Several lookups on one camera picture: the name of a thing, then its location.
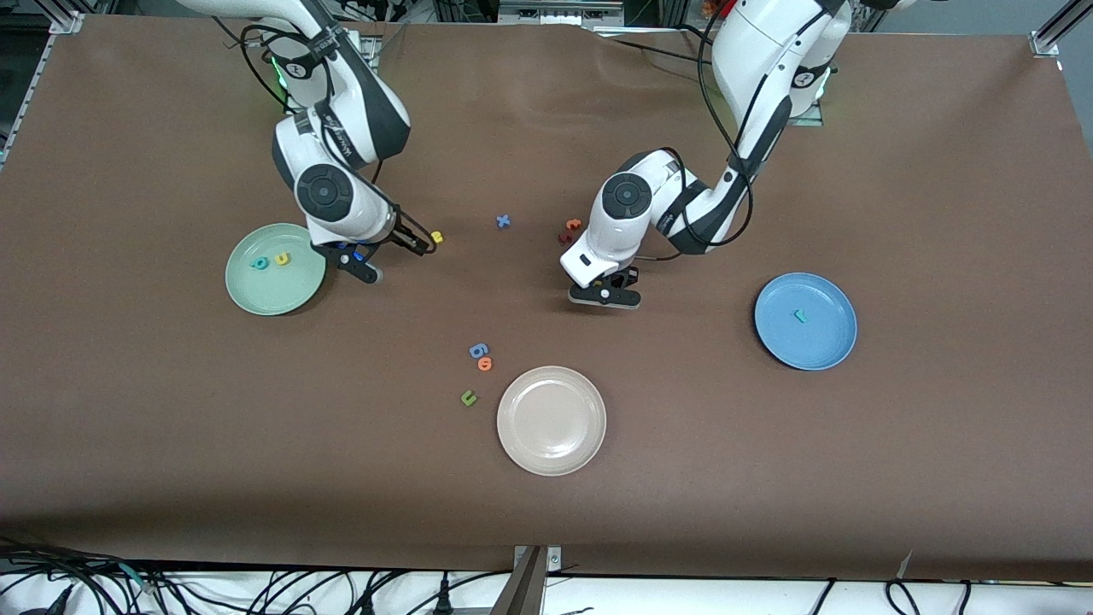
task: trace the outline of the table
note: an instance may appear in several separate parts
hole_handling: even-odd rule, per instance
[[[643,267],[630,314],[566,300],[555,235],[633,152],[721,169],[690,64],[567,26],[407,27],[380,68],[413,132],[379,185],[446,240],[274,319],[231,301],[224,262],[302,218],[279,109],[223,40],[93,15],[56,45],[0,174],[0,533],[218,561],[489,569],[555,543],[587,572],[886,578],[912,549],[914,577],[1093,569],[1093,165],[1023,38],[849,37],[752,226]],[[836,369],[755,336],[794,270],[855,301]],[[563,478],[495,434],[543,365],[608,407]]]

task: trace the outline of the green plate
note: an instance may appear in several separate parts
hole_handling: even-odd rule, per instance
[[[278,255],[289,252],[289,262],[278,264]],[[266,258],[265,269],[256,267]],[[243,237],[227,257],[224,283],[232,300],[259,317],[292,312],[319,289],[326,274],[326,259],[312,249],[307,228],[278,223],[262,226]]]

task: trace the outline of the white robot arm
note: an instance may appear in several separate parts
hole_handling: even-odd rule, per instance
[[[369,258],[383,243],[418,255],[435,250],[413,229],[427,235],[425,228],[357,173],[402,151],[410,117],[321,0],[179,1],[218,17],[261,20],[248,28],[262,33],[290,96],[304,107],[278,122],[272,154],[316,251],[373,283],[381,272]]]
[[[915,0],[872,0],[897,9]],[[673,150],[632,156],[600,188],[585,233],[562,255],[575,282],[569,299],[636,309],[626,286],[647,225],[681,253],[725,245],[751,181],[790,117],[822,93],[831,59],[850,26],[847,0],[741,0],[714,40],[714,76],[740,131],[728,166],[713,187],[691,174]]]

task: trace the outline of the plate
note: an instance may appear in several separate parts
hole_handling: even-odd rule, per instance
[[[858,319],[850,299],[814,273],[771,280],[755,301],[755,330],[772,355],[799,370],[826,370],[854,350]]]
[[[278,264],[274,259],[283,252],[289,262]],[[261,269],[255,265],[260,258],[267,259]],[[232,300],[247,312],[275,317],[307,303],[326,271],[326,259],[312,249],[307,228],[281,222],[243,237],[227,257],[224,283]]]
[[[516,465],[540,476],[584,468],[600,450],[608,415],[596,386],[557,366],[525,372],[497,407],[497,437]]]

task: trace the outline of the blue plate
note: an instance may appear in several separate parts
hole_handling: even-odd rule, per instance
[[[786,273],[755,301],[755,329],[771,352],[799,370],[837,366],[858,339],[858,319],[837,285],[812,273]]]

